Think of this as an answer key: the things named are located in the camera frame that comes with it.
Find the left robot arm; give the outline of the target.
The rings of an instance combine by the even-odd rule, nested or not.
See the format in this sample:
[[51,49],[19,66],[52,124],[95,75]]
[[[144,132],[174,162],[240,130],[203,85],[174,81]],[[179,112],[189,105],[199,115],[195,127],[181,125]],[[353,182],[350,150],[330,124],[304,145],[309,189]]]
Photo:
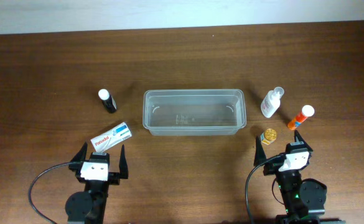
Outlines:
[[68,223],[103,223],[109,187],[119,185],[120,180],[129,177],[124,147],[119,157],[119,172],[109,171],[108,153],[93,152],[86,159],[87,149],[88,144],[84,143],[68,166],[77,180],[85,185],[84,190],[72,194],[66,201]]

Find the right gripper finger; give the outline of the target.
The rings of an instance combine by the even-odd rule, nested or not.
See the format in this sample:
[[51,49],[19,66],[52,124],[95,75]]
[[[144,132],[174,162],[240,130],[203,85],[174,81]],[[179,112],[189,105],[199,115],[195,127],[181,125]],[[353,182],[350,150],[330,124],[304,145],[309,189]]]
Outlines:
[[299,142],[300,145],[303,145],[309,152],[313,152],[313,149],[306,143],[303,137],[299,134],[298,130],[294,131],[294,139],[295,142]]
[[258,166],[264,161],[266,161],[267,158],[260,137],[256,136],[255,141],[256,141],[256,151],[254,155],[254,166]]

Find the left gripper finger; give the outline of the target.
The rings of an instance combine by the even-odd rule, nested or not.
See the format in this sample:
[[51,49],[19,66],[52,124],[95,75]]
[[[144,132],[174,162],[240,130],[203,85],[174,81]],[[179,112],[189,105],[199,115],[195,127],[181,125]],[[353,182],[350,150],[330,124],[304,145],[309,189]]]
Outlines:
[[88,149],[88,144],[85,142],[82,148],[74,155],[71,162],[83,162],[86,158],[86,153]]
[[128,179],[128,177],[129,177],[128,163],[126,161],[125,147],[123,144],[121,147],[121,153],[119,158],[119,178]]

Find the dark bottle white cap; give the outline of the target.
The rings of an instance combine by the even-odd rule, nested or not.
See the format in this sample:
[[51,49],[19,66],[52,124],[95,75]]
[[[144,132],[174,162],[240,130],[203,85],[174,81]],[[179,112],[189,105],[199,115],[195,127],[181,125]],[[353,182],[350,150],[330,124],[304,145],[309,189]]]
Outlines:
[[113,99],[113,97],[111,96],[111,94],[109,93],[108,90],[106,90],[106,89],[99,90],[98,96],[99,96],[103,106],[107,110],[107,112],[109,112],[109,113],[116,112],[117,107],[116,107],[115,100]]

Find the white spray bottle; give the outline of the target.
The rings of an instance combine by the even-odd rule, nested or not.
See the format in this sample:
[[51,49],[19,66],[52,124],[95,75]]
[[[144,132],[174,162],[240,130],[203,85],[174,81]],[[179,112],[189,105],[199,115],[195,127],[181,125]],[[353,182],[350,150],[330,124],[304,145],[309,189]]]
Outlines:
[[261,103],[261,112],[265,118],[270,118],[276,112],[281,104],[281,98],[284,94],[284,89],[280,86],[268,91],[264,100]]

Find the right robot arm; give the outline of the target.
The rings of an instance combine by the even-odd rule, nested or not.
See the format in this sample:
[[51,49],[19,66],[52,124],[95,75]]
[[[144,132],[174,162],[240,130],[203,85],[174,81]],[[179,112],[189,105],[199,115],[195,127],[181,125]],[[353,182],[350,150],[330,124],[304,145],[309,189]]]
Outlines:
[[302,179],[300,171],[309,165],[312,148],[297,130],[294,142],[286,145],[286,150],[267,158],[260,137],[256,137],[254,167],[264,167],[264,175],[274,175],[286,210],[277,215],[275,223],[320,223],[325,213],[327,186],[315,179]]

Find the Panadol medicine box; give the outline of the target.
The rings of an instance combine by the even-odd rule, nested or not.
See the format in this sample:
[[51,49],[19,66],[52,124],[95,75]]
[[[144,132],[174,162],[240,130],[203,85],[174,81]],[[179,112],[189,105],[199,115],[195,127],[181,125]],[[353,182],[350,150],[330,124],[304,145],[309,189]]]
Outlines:
[[96,152],[105,152],[109,148],[131,137],[132,133],[128,125],[123,122],[109,131],[92,138],[90,141]]

